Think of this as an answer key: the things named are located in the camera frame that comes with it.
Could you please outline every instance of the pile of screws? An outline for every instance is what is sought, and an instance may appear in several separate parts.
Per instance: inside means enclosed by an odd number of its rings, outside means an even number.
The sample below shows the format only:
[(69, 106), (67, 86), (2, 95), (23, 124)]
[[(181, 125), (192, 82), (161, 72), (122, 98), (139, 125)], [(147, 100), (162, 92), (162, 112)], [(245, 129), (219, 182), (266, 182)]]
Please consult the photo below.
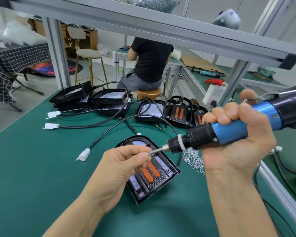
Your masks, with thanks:
[(198, 156), (198, 150), (193, 150), (191, 147), (187, 151), (183, 152), (183, 160), (193, 169), (196, 169), (197, 173), (205, 175), (204, 163), (201, 157)]

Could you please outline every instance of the person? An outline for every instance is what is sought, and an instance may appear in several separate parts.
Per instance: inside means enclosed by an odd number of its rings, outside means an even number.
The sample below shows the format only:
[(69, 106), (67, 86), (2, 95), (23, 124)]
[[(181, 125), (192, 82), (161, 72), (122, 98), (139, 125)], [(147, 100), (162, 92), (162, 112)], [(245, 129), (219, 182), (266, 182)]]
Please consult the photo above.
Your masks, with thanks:
[[(245, 89), (241, 99), (256, 97)], [(277, 236), (252, 182), (257, 164), (276, 146), (268, 117), (250, 104), (230, 102), (206, 113), (202, 122), (227, 125), (241, 119), (248, 138), (226, 146), (201, 149), (211, 205), (221, 237)], [(46, 231), (44, 237), (92, 236), (101, 218), (114, 208), (128, 178), (145, 168), (146, 146), (128, 145), (106, 151), (80, 196)]]
[(129, 91), (158, 89), (173, 50), (173, 45), (135, 37), (128, 51), (128, 58), (135, 61), (138, 57), (138, 62), (134, 69), (122, 76), (120, 83)]

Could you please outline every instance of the gray shorts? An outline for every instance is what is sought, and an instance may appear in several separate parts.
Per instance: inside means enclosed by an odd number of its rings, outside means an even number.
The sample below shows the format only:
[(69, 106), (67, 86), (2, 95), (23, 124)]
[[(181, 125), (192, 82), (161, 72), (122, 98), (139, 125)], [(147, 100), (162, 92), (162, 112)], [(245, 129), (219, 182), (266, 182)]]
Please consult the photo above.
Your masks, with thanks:
[[(127, 75), (122, 76), (120, 83), (124, 84), (129, 91), (150, 91), (158, 89), (159, 86), (161, 86), (162, 80), (163, 78), (154, 83), (147, 83), (135, 75), (134, 71), (131, 70)], [(118, 84), (118, 88), (123, 89), (123, 86)]]

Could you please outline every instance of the colorful rug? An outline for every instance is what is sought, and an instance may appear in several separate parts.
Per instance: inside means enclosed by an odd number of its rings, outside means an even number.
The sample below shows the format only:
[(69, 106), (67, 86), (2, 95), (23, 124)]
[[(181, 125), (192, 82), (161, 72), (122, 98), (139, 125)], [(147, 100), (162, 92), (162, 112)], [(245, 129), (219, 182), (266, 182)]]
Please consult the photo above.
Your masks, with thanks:
[[(76, 62), (72, 60), (67, 60), (67, 61), (68, 61), (69, 74), (74, 75), (76, 73)], [(34, 73), (55, 77), (55, 71), (51, 61), (36, 63), (34, 65), (31, 65), (29, 68)], [(82, 69), (83, 69), (83, 66), (78, 64), (78, 73), (82, 71)]]

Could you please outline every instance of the hand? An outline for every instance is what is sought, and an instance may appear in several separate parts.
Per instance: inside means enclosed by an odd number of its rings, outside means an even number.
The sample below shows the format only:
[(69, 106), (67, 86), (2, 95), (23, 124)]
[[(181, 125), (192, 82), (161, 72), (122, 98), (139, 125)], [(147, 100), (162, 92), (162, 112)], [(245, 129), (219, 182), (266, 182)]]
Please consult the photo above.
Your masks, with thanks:
[[(257, 97), (250, 89), (240, 93), (241, 100)], [(250, 105), (255, 100), (238, 105), (230, 102), (224, 108), (214, 108), (212, 113), (203, 116), (202, 123), (218, 122), (227, 125), (232, 120), (241, 119), (247, 124), (248, 137), (221, 147), (210, 147), (201, 150), (205, 170), (248, 173), (252, 176), (254, 168), (276, 146), (276, 139), (268, 117)]]
[(143, 171), (151, 156), (146, 146), (127, 145), (104, 152), (82, 195), (91, 197), (104, 214), (120, 200), (126, 182), (135, 173)]

